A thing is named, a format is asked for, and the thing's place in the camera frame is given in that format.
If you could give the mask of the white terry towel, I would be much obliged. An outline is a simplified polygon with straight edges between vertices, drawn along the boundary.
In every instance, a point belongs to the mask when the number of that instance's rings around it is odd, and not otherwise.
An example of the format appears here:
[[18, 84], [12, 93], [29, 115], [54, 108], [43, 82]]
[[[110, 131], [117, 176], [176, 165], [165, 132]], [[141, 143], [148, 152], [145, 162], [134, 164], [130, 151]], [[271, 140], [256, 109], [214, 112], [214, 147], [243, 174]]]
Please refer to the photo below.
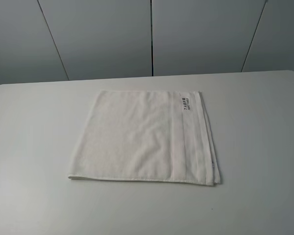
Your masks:
[[100, 91], [68, 178], [220, 184], [202, 93]]

